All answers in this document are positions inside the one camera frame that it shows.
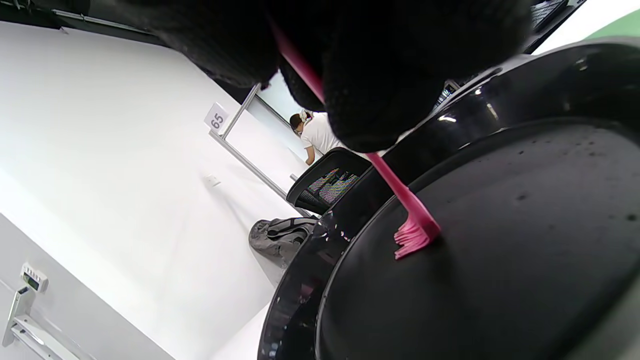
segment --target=black lid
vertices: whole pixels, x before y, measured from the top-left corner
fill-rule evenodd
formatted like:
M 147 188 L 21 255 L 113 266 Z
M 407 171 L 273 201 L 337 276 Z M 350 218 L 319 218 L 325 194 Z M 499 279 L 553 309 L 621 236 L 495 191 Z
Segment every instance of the black lid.
M 555 358 L 636 276 L 640 149 L 617 129 L 504 131 L 417 184 L 442 237 L 396 261 L 406 211 L 378 212 L 325 291 L 320 360 Z

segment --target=white sign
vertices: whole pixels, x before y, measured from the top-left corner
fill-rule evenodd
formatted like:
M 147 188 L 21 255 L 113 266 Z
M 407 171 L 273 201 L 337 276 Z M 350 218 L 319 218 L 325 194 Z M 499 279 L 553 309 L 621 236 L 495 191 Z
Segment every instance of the white sign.
M 220 135 L 222 125 L 227 121 L 229 114 L 217 102 L 211 106 L 211 110 L 204 118 L 204 122 L 213 130 L 214 133 Z

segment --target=white t-shirt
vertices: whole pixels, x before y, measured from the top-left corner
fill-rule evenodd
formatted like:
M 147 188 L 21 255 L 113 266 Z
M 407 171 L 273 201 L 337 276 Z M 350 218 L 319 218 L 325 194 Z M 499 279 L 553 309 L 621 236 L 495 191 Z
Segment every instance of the white t-shirt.
M 305 149 L 313 146 L 322 155 L 334 147 L 346 148 L 333 134 L 326 113 L 314 113 L 314 118 L 305 124 L 300 140 Z

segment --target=gray bag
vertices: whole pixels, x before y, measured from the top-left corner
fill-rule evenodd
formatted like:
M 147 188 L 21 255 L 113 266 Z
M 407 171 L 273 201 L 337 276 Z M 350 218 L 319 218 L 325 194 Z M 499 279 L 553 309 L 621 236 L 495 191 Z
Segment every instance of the gray bag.
M 249 231 L 249 245 L 261 255 L 289 265 L 316 221 L 314 218 L 260 220 Z

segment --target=black container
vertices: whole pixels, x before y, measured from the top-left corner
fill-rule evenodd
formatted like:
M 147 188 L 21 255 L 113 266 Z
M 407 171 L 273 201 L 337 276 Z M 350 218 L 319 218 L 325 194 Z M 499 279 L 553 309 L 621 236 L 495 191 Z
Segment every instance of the black container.
M 258 358 L 550 359 L 584 347 L 640 259 L 637 44 L 517 58 L 456 92 L 385 156 L 442 237 L 393 260 L 406 213 L 370 170 L 289 267 Z

